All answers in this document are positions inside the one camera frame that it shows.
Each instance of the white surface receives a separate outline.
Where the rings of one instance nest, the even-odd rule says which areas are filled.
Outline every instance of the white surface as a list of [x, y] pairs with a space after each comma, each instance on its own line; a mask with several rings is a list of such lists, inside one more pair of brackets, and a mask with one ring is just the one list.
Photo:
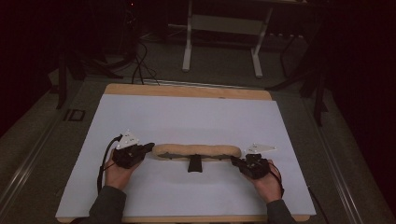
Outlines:
[[[56, 217], [85, 217], [94, 202], [106, 146], [130, 129], [141, 145], [275, 146], [263, 153], [283, 177], [284, 200], [293, 215], [315, 208], [276, 102], [189, 97], [104, 95], [92, 121]], [[156, 161], [149, 153], [125, 190], [125, 217], [266, 214], [255, 189], [228, 161], [204, 161], [188, 173], [187, 161]]]

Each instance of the forearm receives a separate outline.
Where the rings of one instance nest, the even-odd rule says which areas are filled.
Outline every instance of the forearm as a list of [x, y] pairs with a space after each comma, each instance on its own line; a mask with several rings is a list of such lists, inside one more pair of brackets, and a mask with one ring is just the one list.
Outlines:
[[119, 189], [104, 186], [90, 209], [90, 216], [81, 224], [121, 223], [126, 194]]
[[297, 223], [283, 200], [276, 200], [267, 204], [268, 219], [273, 224]]

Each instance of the black object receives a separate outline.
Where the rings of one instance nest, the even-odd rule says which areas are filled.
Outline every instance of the black object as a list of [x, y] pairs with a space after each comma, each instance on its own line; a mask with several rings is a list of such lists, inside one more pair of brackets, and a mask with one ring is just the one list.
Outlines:
[[143, 146], [133, 145], [116, 149], [113, 152], [113, 161], [118, 166], [129, 169], [145, 159], [146, 153], [150, 152], [154, 146], [154, 143], [148, 143]]
[[231, 156], [231, 163], [252, 179], [260, 179], [271, 171], [268, 160], [263, 159], [261, 154], [247, 154], [245, 159]]
[[190, 172], [202, 172], [201, 155], [195, 154], [190, 156], [189, 173]]

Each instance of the gray floor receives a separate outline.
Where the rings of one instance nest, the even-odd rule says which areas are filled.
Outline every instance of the gray floor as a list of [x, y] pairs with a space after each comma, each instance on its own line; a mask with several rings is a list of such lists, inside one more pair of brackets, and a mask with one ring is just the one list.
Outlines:
[[[249, 49], [194, 46], [191, 70], [183, 73], [184, 46], [172, 42], [144, 43], [148, 47], [145, 63], [156, 71], [156, 78], [162, 85], [185, 82], [262, 89], [284, 80], [278, 59], [286, 43], [282, 37], [264, 40], [265, 47], [260, 53], [262, 79], [254, 77]], [[292, 46], [286, 56], [288, 71], [297, 64], [304, 47], [302, 40]], [[143, 48], [139, 50], [139, 55], [143, 55]], [[131, 82], [134, 68], [135, 64], [132, 64], [117, 71], [125, 76], [122, 81], [99, 77], [93, 72], [83, 82], [70, 81], [69, 90], [76, 96], [69, 97], [70, 102], [64, 110], [55, 110], [57, 96], [46, 94], [0, 139], [2, 192], [32, 148], [42, 148], [35, 169], [29, 173], [2, 223], [57, 223], [54, 216], [63, 189], [100, 97], [108, 83]], [[149, 77], [149, 73], [144, 71], [143, 76]], [[306, 183], [317, 196], [330, 223], [396, 223], [332, 100], [332, 93], [325, 93], [328, 112], [322, 113], [323, 127], [319, 128], [312, 119], [313, 99], [301, 98], [298, 94], [300, 86], [301, 83], [297, 83], [271, 93], [279, 105]], [[85, 110], [87, 114], [82, 122], [63, 121], [67, 108]], [[51, 124], [56, 125], [47, 141], [35, 145]], [[316, 203], [315, 206], [318, 214], [305, 223], [325, 223]]]

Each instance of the person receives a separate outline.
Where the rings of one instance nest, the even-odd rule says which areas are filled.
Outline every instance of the person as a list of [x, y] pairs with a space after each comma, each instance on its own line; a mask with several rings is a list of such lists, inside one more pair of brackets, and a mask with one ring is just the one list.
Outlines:
[[[110, 159], [106, 162], [105, 185], [90, 209], [90, 216], [75, 219], [72, 223], [78, 224], [118, 224], [121, 223], [126, 194], [123, 192], [127, 186], [131, 174], [139, 166], [136, 164], [130, 169], [119, 167]], [[269, 160], [271, 170], [280, 177], [273, 162]], [[267, 204], [268, 220], [271, 224], [296, 223], [290, 214], [288, 207], [282, 200], [281, 189], [272, 175], [266, 175], [260, 179], [251, 179], [246, 176], [258, 194]]]

